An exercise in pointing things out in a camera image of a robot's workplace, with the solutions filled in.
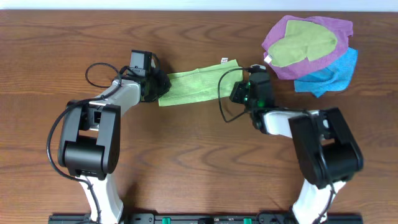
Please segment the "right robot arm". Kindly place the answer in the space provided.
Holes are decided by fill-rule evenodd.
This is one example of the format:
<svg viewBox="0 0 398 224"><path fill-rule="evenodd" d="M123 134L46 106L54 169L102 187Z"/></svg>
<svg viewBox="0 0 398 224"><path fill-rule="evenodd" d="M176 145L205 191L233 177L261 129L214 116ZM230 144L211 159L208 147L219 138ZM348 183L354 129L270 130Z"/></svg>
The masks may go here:
<svg viewBox="0 0 398 224"><path fill-rule="evenodd" d="M293 140L304 181L284 223L363 222L360 215L328 214L337 193L364 166L358 143L338 108L278 107L266 72L252 73L248 80L236 82L229 98L244 105L244 112L260 132Z"/></svg>

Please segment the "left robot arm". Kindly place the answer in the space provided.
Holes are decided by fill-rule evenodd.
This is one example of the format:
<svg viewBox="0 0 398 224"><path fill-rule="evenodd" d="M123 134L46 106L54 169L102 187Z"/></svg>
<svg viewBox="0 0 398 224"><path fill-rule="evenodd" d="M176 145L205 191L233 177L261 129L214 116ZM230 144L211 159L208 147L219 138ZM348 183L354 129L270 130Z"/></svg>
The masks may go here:
<svg viewBox="0 0 398 224"><path fill-rule="evenodd" d="M71 100L53 126L62 123L59 174L81 184L91 208L78 223L121 223L124 205L113 172L119 160L121 118L139 103L152 103L171 87L155 53L132 50L129 65L114 69L116 76L103 92L84 100Z"/></svg>

